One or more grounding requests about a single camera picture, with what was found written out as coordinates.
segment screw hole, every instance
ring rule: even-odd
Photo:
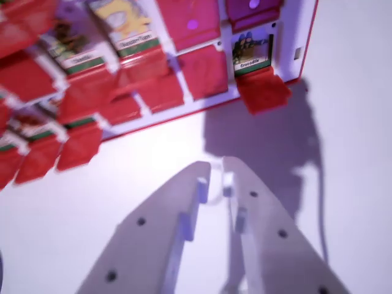
[[[287,232],[285,230],[279,230],[277,231],[277,234],[279,235],[279,237],[286,239],[287,238]]]
[[[320,286],[320,288],[318,288],[318,293],[319,294],[329,294],[329,291],[326,287]]]
[[[117,279],[116,271],[109,271],[108,274],[106,275],[106,281],[108,283],[114,282],[116,279]]]
[[[137,225],[142,226],[146,223],[146,219],[144,217],[139,217],[137,220]]]

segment open red flap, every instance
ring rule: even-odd
[[[269,66],[236,78],[242,100],[250,113],[286,105],[292,92]]]
[[[102,132],[96,122],[68,130],[69,139],[62,147],[57,170],[63,171],[87,164],[98,153]]]
[[[16,184],[44,177],[55,166],[61,142],[57,141],[56,136],[51,135],[30,143],[29,147],[30,152],[24,158],[15,178]]]
[[[17,148],[0,152],[0,190],[12,181],[22,160]]]

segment card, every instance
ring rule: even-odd
[[[137,0],[91,0],[89,7],[120,57],[159,45],[145,3]]]
[[[105,63],[105,53],[97,49],[105,39],[82,2],[61,1],[54,23],[41,44],[68,74]]]
[[[274,35],[255,28],[232,37],[234,75],[244,75],[270,66]]]

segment green label strip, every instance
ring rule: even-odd
[[[118,53],[120,54],[121,57],[125,57],[128,55],[132,55],[132,54],[136,54],[136,53],[145,51],[147,49],[150,49],[150,48],[158,46],[158,45],[159,45],[159,40],[158,40],[158,38],[155,38],[153,40],[146,41],[146,42],[143,42],[141,44],[138,44],[138,45],[135,45],[132,47],[118,50]]]
[[[73,129],[74,127],[80,127],[84,124],[93,123],[94,121],[95,121],[94,118],[84,118],[84,119],[80,119],[78,121],[74,121],[69,124],[66,124],[65,127],[67,129]]]
[[[82,70],[90,69],[94,66],[98,66],[103,63],[105,63],[105,61],[102,59],[102,57],[99,57],[99,58],[92,59],[92,60],[86,61],[84,63],[78,64],[77,66],[72,66],[72,67],[66,69],[66,71],[70,75],[70,74],[74,74],[75,72],[81,72]]]

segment white plastic part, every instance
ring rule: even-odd
[[[225,157],[223,165],[248,294],[348,293],[263,181],[235,157]]]
[[[100,113],[96,112],[92,115],[92,118],[97,122],[98,126],[102,130],[107,130],[111,128],[111,124],[108,122],[106,118],[104,118]]]
[[[16,146],[18,148],[18,153],[21,155],[27,155],[28,152],[30,152],[30,148],[29,148],[29,143],[20,138],[19,136],[15,135],[14,133],[12,133],[9,130],[6,130],[3,135],[2,138],[13,144],[14,146]]]
[[[195,162],[118,225],[78,294],[174,293],[184,242],[194,238],[211,166]]]

